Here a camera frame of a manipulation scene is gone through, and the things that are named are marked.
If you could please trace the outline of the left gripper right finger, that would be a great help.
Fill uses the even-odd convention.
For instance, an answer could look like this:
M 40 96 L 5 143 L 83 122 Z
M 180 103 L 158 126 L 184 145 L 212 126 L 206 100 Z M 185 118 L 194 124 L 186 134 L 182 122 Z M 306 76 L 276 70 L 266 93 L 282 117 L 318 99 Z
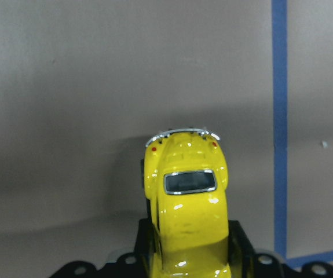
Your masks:
M 228 246 L 228 264 L 232 277 L 254 277 L 255 251 L 237 220 L 229 220 Z

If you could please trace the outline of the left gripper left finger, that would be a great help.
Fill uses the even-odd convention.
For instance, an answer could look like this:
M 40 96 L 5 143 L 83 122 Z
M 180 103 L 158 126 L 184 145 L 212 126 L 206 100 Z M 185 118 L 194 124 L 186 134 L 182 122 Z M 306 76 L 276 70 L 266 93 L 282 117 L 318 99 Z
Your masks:
M 149 218 L 138 222 L 134 256 L 140 277 L 160 277 L 160 236 Z

